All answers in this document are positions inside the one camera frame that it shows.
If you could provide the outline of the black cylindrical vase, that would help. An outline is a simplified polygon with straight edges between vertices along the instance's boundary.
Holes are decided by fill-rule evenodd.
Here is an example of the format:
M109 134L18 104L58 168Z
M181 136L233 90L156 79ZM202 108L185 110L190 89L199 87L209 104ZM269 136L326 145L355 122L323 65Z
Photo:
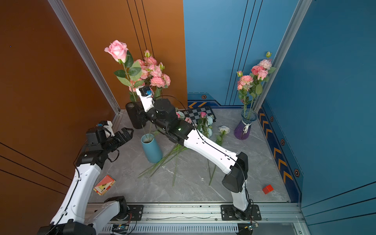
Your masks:
M126 104L126 111L135 129L142 129L146 126L146 121L142 119L141 111L143 106L141 102L129 102Z

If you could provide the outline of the pink multi bloom stem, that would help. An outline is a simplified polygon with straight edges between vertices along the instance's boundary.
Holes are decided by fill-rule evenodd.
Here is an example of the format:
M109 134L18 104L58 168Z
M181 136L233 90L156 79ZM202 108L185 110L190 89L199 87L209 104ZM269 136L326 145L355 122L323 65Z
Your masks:
M150 80L150 85L157 88L168 88L170 86L170 83L170 77L164 73L160 77L154 76Z

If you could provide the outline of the teal ceramic vase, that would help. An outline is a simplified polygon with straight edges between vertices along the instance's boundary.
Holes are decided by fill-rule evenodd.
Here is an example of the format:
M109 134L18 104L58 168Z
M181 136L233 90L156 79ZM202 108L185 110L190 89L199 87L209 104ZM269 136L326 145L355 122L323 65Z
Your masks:
M150 163L158 163L162 157L162 151L153 134L145 134L141 138L143 150Z

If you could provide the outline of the bunch of pink flowers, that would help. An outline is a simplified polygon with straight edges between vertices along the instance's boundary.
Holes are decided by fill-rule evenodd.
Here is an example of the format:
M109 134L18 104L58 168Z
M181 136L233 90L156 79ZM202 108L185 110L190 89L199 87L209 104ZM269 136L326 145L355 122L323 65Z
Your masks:
M201 154L208 161L214 163L215 168L220 168L225 174L229 174L236 162L236 154L224 149L221 145L224 136L229 134L230 128L227 126L219 127L220 134L217 136L216 141L213 142L209 139L212 136L212 116L201 116L194 126L195 129L188 134L188 139L183 144L176 144L158 163L140 173L139 177L151 177L159 168L166 165L173 158L177 158L182 151L187 149Z

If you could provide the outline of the large peach bloom stem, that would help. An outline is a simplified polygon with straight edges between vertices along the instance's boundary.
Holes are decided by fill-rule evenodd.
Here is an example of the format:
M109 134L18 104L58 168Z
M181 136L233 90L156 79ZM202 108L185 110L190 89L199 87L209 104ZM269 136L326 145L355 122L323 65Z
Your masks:
M129 86L130 100L132 102L136 102L138 100L138 95L137 95L136 90L144 86L145 81L140 78L137 81L133 81L132 79L130 79L129 82L130 82L130 86Z

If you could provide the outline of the pale pink double stem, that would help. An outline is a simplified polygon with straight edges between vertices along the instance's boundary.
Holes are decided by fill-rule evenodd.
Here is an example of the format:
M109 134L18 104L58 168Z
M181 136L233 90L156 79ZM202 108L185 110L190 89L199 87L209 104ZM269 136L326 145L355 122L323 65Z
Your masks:
M149 65L148 66L148 71L149 71L149 74L152 77L162 77L163 69L164 68L165 67L164 67L163 63L161 62L158 65L154 65L154 64Z

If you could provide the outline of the light pink rose stem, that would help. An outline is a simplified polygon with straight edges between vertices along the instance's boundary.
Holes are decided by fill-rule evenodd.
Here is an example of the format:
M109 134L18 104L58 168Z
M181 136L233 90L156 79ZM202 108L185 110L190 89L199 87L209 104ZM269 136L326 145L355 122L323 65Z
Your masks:
M117 63L122 65L122 69L114 72L121 84L129 88L130 79L133 81L140 79L142 71L141 66L134 61L133 56L125 43L115 40L106 47L104 51L110 54Z

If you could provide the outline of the peach double bloom stem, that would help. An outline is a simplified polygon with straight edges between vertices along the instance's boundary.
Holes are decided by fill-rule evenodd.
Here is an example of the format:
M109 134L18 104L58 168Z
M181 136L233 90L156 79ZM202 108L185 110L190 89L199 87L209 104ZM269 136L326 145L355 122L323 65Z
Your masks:
M158 62L157 60L153 57L151 52L149 50L146 50L144 52L144 58L143 59L138 59L136 62L139 63L142 69L142 75L140 77L141 80L146 80L150 77L152 77L152 72L156 69Z

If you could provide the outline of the pink double bloom stem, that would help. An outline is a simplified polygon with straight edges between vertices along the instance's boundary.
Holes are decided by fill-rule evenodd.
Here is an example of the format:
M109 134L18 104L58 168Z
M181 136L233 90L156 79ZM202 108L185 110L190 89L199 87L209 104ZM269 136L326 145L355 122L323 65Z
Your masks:
M246 112L248 106L252 104L254 100L251 95L254 86L253 76L244 75L242 71L237 71L237 77L239 78L237 83L238 96L243 104L243 111Z

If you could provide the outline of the pale pink carnation stem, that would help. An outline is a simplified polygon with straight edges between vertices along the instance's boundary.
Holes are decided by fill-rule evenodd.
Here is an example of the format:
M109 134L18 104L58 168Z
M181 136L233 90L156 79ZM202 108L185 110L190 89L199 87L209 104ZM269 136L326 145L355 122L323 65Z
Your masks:
M272 53L271 52L267 52L266 53L266 59L263 59L261 60L259 63L258 63L258 66L261 66L264 70L270 70L272 68Z

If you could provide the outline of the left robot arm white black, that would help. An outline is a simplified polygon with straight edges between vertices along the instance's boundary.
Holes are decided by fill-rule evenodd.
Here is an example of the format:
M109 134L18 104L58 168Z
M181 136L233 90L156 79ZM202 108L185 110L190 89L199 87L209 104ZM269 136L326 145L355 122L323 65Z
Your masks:
M132 128L113 132L110 124L99 124L86 132L87 142L80 151L70 188L50 224L41 227L39 235L97 235L111 219L126 219L129 209L123 196L104 202L88 219L85 218L94 184L109 154L133 138Z

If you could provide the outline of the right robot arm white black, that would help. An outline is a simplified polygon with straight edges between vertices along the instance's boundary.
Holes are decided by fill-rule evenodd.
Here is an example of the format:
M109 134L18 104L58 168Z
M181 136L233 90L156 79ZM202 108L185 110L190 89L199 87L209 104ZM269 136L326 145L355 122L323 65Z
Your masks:
M193 124L178 119L175 107L168 99L140 96L140 100L144 109L142 117L156 125L159 132L171 142L201 154L225 173L222 185L232 194L235 217L251 220L251 203L246 189L248 156L226 150L205 137Z

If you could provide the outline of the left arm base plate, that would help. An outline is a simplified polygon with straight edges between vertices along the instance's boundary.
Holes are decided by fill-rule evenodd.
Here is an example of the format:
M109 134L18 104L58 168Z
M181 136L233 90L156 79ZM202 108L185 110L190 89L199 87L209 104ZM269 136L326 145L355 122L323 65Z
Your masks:
M121 210L115 216L117 221L141 221L144 212L144 205L127 205L126 209Z

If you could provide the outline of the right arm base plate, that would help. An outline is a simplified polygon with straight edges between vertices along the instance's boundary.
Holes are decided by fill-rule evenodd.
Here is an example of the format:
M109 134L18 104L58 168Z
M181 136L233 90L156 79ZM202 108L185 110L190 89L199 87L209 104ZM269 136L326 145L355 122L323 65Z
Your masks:
M221 216L224 221L261 221L261 212L258 205L249 204L245 211L233 205L221 205Z

